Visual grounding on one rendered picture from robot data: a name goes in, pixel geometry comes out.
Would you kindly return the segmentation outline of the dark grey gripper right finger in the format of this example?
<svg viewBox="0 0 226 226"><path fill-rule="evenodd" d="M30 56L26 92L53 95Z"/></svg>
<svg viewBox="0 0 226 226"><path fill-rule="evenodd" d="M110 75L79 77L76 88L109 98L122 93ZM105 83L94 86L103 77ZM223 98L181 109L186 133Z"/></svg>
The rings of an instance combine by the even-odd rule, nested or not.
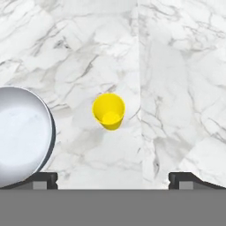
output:
<svg viewBox="0 0 226 226"><path fill-rule="evenodd" d="M226 187L214 185L209 182L200 180L191 172L170 172L169 173L170 190L203 190L216 189L226 190Z"/></svg>

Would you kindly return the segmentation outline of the yellow cup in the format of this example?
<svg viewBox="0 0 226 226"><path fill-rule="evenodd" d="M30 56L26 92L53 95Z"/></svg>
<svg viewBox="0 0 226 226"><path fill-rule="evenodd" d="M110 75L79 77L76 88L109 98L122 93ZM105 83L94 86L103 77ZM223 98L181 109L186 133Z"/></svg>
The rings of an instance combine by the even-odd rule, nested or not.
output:
<svg viewBox="0 0 226 226"><path fill-rule="evenodd" d="M92 113L105 129L115 131L124 119L125 104L117 94L100 94L94 100Z"/></svg>

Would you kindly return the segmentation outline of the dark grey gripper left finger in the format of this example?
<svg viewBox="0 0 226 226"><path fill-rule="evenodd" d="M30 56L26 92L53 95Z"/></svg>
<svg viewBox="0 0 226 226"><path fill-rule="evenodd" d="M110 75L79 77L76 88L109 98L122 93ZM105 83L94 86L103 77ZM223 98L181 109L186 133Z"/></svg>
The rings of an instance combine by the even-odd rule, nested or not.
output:
<svg viewBox="0 0 226 226"><path fill-rule="evenodd" d="M5 190L57 190L58 174L56 172L38 172L19 183L5 186Z"/></svg>

